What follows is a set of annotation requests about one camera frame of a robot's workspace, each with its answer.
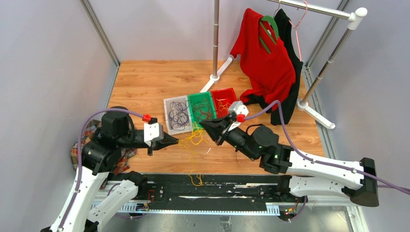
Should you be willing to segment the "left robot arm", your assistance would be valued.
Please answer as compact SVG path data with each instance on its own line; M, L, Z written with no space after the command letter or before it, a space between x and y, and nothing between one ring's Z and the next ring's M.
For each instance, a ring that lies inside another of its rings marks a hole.
M100 232L129 200L151 201L147 177L131 171L96 207L92 203L101 186L113 173L126 148L153 151L178 144L164 132L163 125L150 115L116 106L99 111L102 116L90 142L77 141L78 167L68 198L55 222L44 232Z

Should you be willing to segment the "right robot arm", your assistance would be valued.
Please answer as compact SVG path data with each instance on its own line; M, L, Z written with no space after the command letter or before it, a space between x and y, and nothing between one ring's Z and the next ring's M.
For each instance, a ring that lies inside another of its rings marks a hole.
M293 197L328 195L360 206L379 206L378 184L371 178L376 175L376 165L371 158L342 161L309 154L280 144L279 135L263 124L256 124L252 133L232 128L228 116L203 120L200 125L217 145L227 142L250 160L259 160L266 172L282 174L276 194L284 202Z

